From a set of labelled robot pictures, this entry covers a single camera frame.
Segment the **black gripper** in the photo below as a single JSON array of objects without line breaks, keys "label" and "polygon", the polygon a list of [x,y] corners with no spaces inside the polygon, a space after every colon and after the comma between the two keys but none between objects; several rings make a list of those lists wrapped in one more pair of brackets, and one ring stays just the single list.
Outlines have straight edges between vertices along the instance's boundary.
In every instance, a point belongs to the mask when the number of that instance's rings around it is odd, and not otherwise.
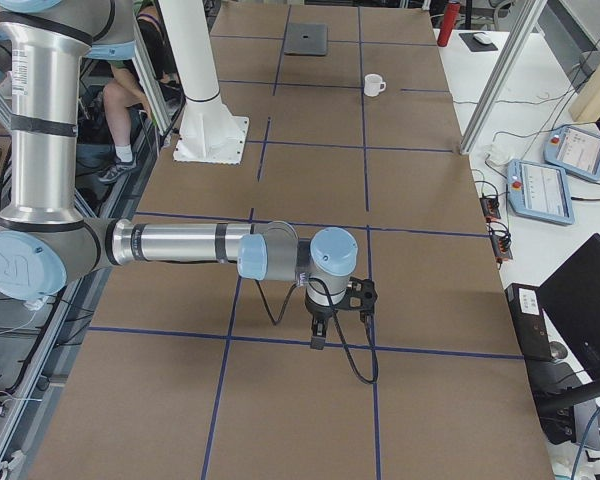
[{"label": "black gripper", "polygon": [[326,344],[327,324],[337,309],[334,306],[318,304],[309,296],[305,297],[305,307],[312,318],[310,348],[323,349]]}]

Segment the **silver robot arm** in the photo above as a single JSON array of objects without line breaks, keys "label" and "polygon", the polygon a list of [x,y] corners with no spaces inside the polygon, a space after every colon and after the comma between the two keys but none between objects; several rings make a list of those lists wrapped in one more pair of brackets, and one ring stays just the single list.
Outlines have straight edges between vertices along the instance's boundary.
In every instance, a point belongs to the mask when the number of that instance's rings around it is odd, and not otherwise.
[{"label": "silver robot arm", "polygon": [[358,246],[330,227],[300,238],[285,222],[135,224],[86,218],[74,205],[80,64],[135,53],[128,1],[3,1],[12,43],[12,195],[0,211],[0,293],[31,301],[133,261],[235,264],[240,276],[306,289],[311,345],[341,310],[360,310]]}]

